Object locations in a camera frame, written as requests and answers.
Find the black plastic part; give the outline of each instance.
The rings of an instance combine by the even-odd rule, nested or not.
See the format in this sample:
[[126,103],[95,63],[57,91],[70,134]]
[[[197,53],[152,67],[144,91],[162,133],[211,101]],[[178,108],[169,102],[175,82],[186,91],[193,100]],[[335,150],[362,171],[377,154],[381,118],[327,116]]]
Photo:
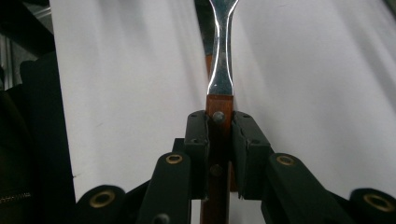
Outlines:
[[125,192],[114,186],[99,186],[85,193],[77,203],[70,224],[119,224]]
[[355,189],[350,203],[361,218],[361,223],[396,223],[396,200],[376,189]]
[[20,0],[0,1],[0,34],[36,57],[55,51],[53,34]]
[[194,0],[197,12],[201,38],[204,43],[205,55],[213,53],[213,43],[215,37],[215,15],[208,0]]
[[233,114],[233,168],[239,197],[261,200],[265,165],[274,153],[262,130],[248,114]]
[[190,156],[191,164],[193,164],[191,167],[192,199],[207,198],[207,177],[209,174],[207,165],[209,155],[207,120],[208,118],[203,110],[190,114],[187,119],[184,152]]
[[190,173],[191,160],[185,153],[172,152],[161,156],[148,185],[136,223],[190,223]]
[[149,181],[126,193],[125,203],[121,209],[118,223],[136,223],[148,186]]
[[273,154],[266,173],[289,223],[355,223],[299,159]]
[[271,185],[265,184],[262,194],[262,216],[266,224],[290,223],[285,210]]

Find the clamp jaw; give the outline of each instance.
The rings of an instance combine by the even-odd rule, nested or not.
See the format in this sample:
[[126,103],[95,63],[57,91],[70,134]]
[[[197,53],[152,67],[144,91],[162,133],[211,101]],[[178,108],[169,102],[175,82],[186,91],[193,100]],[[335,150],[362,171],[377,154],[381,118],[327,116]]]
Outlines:
[[[128,193],[100,186],[79,201],[67,223],[191,223],[191,200],[210,200],[210,150],[205,111],[188,116],[185,138],[175,139],[150,181]],[[262,201],[268,224],[396,223],[396,200],[376,189],[356,189],[349,200],[327,191],[296,157],[275,153],[253,117],[233,112],[228,156],[240,198]]]

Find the white paper sheet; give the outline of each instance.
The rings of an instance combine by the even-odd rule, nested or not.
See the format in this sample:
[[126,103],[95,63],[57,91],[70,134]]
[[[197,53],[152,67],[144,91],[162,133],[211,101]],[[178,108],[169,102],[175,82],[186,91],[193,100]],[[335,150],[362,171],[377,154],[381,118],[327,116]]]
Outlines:
[[[51,6],[77,200],[103,184],[128,191],[204,109],[193,1]],[[396,196],[396,21],[382,1],[240,0],[232,37],[237,110],[276,152],[340,196]],[[231,204],[230,223],[263,222],[259,202]]]

